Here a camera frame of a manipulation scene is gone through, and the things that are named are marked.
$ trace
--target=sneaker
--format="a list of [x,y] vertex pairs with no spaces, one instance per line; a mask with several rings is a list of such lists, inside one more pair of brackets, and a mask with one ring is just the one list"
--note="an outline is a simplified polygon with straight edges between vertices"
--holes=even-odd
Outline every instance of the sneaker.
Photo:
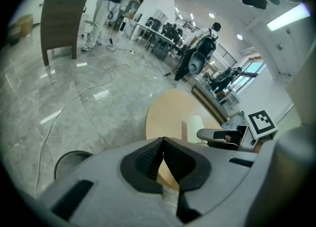
[[81,50],[82,51],[89,51],[89,50],[91,50],[92,48],[91,47],[88,47],[88,46],[86,46],[86,45],[84,45],[83,47],[81,47]]
[[178,83],[178,81],[176,81],[175,79],[172,80],[172,84],[173,84],[174,86],[177,86],[177,83]]

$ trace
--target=black slot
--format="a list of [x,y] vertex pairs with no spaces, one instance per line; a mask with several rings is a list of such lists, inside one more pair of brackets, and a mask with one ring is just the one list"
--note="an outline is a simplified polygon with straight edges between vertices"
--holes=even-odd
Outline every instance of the black slot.
[[59,201],[53,206],[52,212],[64,220],[68,220],[89,192],[93,182],[82,180],[75,184]]
[[253,164],[253,161],[244,160],[240,158],[231,158],[229,162],[246,167],[252,167]]

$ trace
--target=marble floor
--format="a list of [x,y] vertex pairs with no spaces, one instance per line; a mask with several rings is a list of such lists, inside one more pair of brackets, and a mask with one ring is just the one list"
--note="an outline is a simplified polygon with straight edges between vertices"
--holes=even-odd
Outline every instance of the marble floor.
[[[53,118],[84,89],[94,87],[69,103],[53,123],[43,146],[38,194],[52,181],[56,161],[68,151],[98,153],[145,139],[145,118],[151,102],[174,88],[170,68],[142,45],[113,35],[115,45],[129,51],[110,52],[105,45],[82,52],[85,39],[78,38],[77,59],[70,47],[48,52],[45,67],[40,48],[40,28],[0,52],[0,155],[16,186],[35,195],[40,146]],[[180,82],[177,88],[190,92]],[[165,197],[176,199],[173,192]]]

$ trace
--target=white cable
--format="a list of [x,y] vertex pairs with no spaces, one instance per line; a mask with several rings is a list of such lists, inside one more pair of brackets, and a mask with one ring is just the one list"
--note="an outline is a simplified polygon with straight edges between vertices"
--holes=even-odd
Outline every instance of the white cable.
[[87,91],[87,90],[89,90],[89,89],[91,89],[91,88],[94,88],[94,87],[97,87],[97,86],[101,86],[101,85],[107,84],[107,83],[109,83],[110,81],[114,80],[114,79],[116,78],[116,76],[117,76],[117,74],[116,74],[115,71],[118,71],[118,70],[120,70],[120,69],[124,69],[124,68],[129,68],[129,67],[130,67],[129,65],[125,65],[125,64],[124,64],[123,66],[125,66],[125,67],[120,67],[120,68],[118,68],[118,69],[103,68],[103,70],[105,70],[105,71],[112,71],[112,72],[115,74],[114,77],[111,78],[111,79],[109,79],[108,81],[106,81],[106,82],[104,82],[104,83],[97,84],[97,85],[93,85],[93,86],[88,87],[88,88],[86,88],[85,90],[83,90],[80,94],[78,94],[77,96],[75,96],[75,97],[73,97],[71,100],[69,100],[69,101],[66,103],[66,105],[61,109],[60,113],[59,113],[56,117],[53,118],[53,120],[52,120],[52,122],[51,122],[51,124],[50,124],[50,127],[49,127],[49,129],[48,129],[48,133],[47,133],[47,135],[46,135],[46,137],[45,137],[45,139],[44,139],[44,141],[43,141],[43,143],[41,144],[40,149],[39,149],[39,161],[38,161],[38,168],[37,168],[37,175],[36,175],[36,183],[35,183],[35,198],[37,198],[37,196],[38,196],[38,195],[37,195],[37,190],[38,190],[38,183],[39,183],[39,176],[40,176],[41,151],[42,151],[43,146],[44,146],[44,144],[46,143],[46,140],[47,140],[47,138],[48,138],[48,136],[49,136],[50,130],[51,130],[52,125],[53,125],[53,122],[54,122],[55,119],[63,112],[63,110],[67,107],[67,105],[68,105],[72,100],[74,100],[75,98],[79,97],[81,94],[83,94],[85,91]]

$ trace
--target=ceiling light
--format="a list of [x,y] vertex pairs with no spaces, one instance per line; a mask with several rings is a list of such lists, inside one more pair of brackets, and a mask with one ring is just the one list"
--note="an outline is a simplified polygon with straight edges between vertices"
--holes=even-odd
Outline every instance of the ceiling light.
[[279,16],[275,20],[269,22],[267,26],[270,29],[270,31],[275,31],[285,25],[288,25],[310,15],[311,14],[309,13],[308,9],[302,3],[296,6],[295,8],[289,10],[288,12],[284,13],[283,15]]

